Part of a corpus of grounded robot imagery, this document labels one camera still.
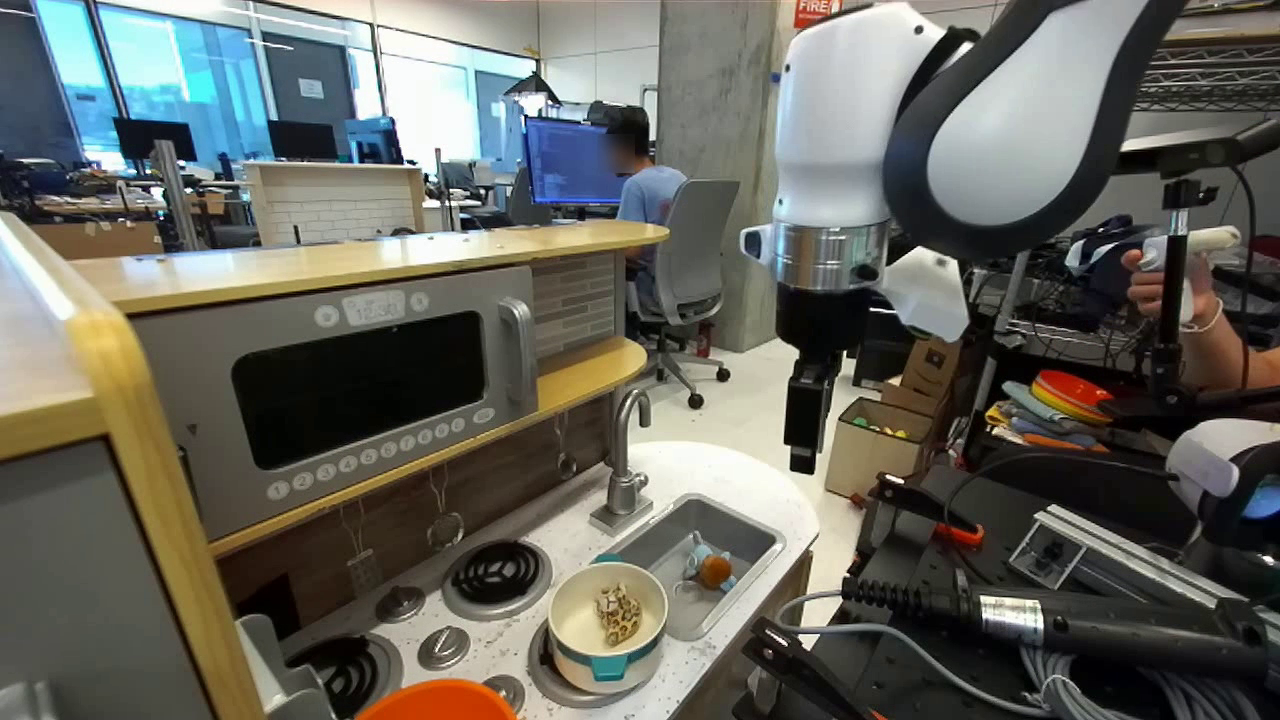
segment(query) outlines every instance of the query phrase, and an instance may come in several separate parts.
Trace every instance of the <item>floor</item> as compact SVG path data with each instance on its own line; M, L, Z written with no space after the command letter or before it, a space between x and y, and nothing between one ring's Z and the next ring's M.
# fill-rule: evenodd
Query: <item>floor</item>
M732 366L728 384L710 379L710 366L692 366L692 379L703 386L706 404L692 412L683 400L687 390L679 384L656 384L653 386L653 426L633 426L633 439L699 439L699 444L719 444L735 446L743 456L754 456L773 466L780 466L816 509L818 517L818 539L813 547L813 578L806 591L832 591L839 588L857 533L859 533L859 513L842 494L822 493L829 476L829 453L818 456L816 476L796 476L786 470L786 444L782 444L782 404L786 404L786 375L796 353L782 338L773 338L752 353L719 353ZM832 390L832 408L839 412L857 395L849 366ZM802 625L829 618L832 604L806 604Z

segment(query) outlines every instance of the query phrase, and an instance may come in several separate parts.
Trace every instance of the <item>person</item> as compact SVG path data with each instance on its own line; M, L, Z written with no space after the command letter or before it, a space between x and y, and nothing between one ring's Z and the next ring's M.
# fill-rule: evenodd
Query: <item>person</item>
M1143 253L1130 249L1118 258L1126 275L1126 298L1141 316L1157 318L1162 307L1162 270L1143 270ZM1280 386L1280 346L1248 346L1231 327L1225 298L1210 291L1202 258L1186 258L1190 318L1178 327L1178 384L1183 390L1236 390L1236 386Z
M647 152L647 120L643 114L621 114L604 127L608 162L623 176L623 191L614 199L614 220L634 224L666 224L670 199L679 182L687 182L683 172L656 162ZM634 298L647 316L660 316L656 298L656 249L643 249L629 258L629 281L634 288Z

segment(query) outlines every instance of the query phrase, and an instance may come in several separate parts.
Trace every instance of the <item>microwave window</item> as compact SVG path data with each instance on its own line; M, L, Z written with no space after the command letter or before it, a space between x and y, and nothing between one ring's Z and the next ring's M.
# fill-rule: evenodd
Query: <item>microwave window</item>
M295 463L483 395L478 316L252 353L230 366L259 466Z

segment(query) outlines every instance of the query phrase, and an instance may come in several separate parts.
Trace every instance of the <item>wooden countertop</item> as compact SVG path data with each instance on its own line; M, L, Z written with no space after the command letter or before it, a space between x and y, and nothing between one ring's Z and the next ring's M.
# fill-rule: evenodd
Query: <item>wooden countertop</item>
M359 244L181 253L78 258L75 270L120 312L174 312L289 291L442 275L497 265L633 253L666 241L656 224L551 224L500 233L435 233Z
M75 304L14 227L0 214L0 460L109 433L65 337Z

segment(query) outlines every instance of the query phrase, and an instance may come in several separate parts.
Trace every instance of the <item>man in blue shirt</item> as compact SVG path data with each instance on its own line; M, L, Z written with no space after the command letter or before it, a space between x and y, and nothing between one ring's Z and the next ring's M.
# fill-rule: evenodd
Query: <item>man in blue shirt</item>
M621 114L604 127L608 162L623 176L623 195L614 199L614 220L634 224L666 224L670 195L687 181L675 167L662 167L647 152L647 120ZM634 298L643 312L660 316L656 275L653 275L656 249L643 249L629 258L629 275L634 283Z

